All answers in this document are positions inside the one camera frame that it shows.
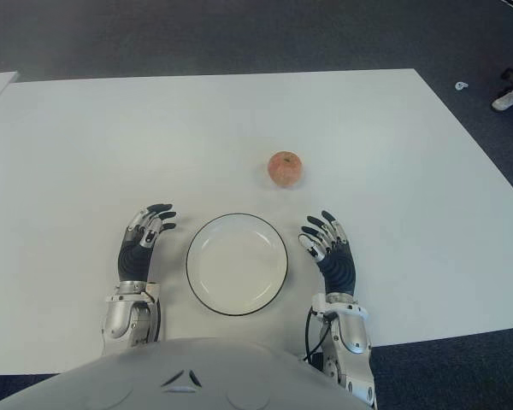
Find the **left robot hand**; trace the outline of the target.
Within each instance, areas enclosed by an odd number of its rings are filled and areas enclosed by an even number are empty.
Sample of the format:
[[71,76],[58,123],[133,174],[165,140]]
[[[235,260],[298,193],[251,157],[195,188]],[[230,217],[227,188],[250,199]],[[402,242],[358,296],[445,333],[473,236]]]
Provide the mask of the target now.
[[146,282],[150,260],[160,234],[176,227],[168,222],[176,216],[172,204],[153,204],[138,211],[127,225],[118,255],[121,282]]

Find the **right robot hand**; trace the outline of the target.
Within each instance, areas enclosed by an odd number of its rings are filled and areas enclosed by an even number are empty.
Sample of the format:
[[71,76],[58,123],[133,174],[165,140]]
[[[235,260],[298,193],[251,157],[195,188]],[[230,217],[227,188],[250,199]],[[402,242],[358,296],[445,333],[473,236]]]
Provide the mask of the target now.
[[298,241],[316,263],[326,293],[354,296],[357,273],[344,227],[326,210],[320,218],[309,215],[307,221]]

